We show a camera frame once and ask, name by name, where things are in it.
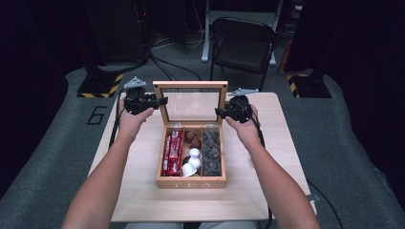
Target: forearm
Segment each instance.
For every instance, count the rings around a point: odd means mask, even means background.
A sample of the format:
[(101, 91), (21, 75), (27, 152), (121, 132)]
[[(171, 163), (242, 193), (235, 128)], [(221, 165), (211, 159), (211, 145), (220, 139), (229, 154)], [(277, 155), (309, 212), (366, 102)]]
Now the forearm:
[(108, 228), (117, 204), (130, 144), (117, 138), (106, 156), (83, 183), (63, 228)]
[(306, 195), (295, 180), (258, 143), (247, 145), (267, 204), (281, 228), (319, 228)]

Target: wooden box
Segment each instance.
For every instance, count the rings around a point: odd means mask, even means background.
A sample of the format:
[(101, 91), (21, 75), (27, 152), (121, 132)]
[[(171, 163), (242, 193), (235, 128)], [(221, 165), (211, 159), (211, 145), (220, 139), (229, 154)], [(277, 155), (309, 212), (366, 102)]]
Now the wooden box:
[[(167, 105), (160, 106), (164, 127), (156, 176), (159, 188), (225, 188), (223, 121), (215, 114), (215, 108), (224, 109), (227, 82), (155, 81), (153, 84), (158, 99), (168, 97)], [(179, 135), (183, 135), (181, 146), (171, 148)], [(181, 167), (188, 161), (190, 149), (199, 146), (197, 139), (202, 143), (197, 156), (201, 167), (187, 177)]]

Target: light wooden tabletop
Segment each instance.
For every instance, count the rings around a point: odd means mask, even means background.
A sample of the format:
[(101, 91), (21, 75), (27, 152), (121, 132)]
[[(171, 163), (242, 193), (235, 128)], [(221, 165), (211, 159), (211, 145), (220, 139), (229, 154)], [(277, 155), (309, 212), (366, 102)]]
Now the light wooden tabletop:
[[(298, 182), (309, 187), (276, 94), (248, 94), (259, 111), (267, 150)], [(107, 153), (113, 129), (113, 108), (92, 168)], [(159, 111), (143, 123), (130, 154), (112, 221), (224, 221), (267, 219), (267, 205), (250, 156), (236, 132), (223, 123), (225, 189), (159, 189), (156, 183), (163, 121)]]

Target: human hand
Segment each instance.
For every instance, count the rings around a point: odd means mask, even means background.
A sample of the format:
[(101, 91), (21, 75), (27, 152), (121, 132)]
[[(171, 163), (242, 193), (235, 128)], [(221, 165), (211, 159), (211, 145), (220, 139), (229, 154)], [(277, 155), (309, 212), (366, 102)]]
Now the human hand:
[(146, 118), (152, 115), (154, 112), (153, 108), (149, 108), (146, 111), (139, 113), (137, 115), (130, 114), (124, 108), (124, 98), (119, 101), (119, 126), (118, 126), (118, 136), (117, 139), (124, 140), (128, 144), (132, 142), (137, 137), (140, 130), (140, 126), (146, 121)]
[[(250, 106), (252, 109), (252, 118), (256, 121), (256, 123), (259, 123), (259, 116), (256, 107), (254, 105)], [(252, 119), (249, 119), (245, 123), (240, 123), (227, 116), (225, 120), (229, 126), (235, 129), (238, 138), (242, 141), (246, 148), (255, 144), (261, 144), (257, 127)]]

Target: chair leg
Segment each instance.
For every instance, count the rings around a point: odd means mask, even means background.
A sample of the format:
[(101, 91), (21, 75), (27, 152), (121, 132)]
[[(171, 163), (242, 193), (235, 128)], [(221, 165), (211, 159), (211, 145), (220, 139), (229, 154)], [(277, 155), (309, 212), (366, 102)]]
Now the chair leg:
[(211, 73), (209, 74), (210, 81), (212, 81), (213, 73), (214, 73), (214, 60), (211, 59)]
[(267, 75), (267, 71), (265, 71), (265, 72), (263, 73), (262, 81), (260, 82), (259, 92), (262, 91), (263, 85), (265, 84), (266, 75)]

